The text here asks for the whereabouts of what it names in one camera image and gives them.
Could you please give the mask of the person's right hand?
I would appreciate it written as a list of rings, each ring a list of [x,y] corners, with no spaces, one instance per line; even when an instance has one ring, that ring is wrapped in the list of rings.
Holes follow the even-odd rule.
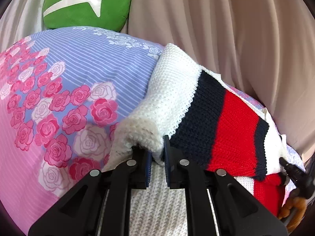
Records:
[[[289,197],[287,198],[285,204],[279,210],[278,214],[279,219],[286,218],[291,214],[293,209],[296,209],[296,213],[286,226],[289,233],[297,228],[307,209],[307,200],[305,198],[299,197],[298,195],[298,188],[291,191]]]

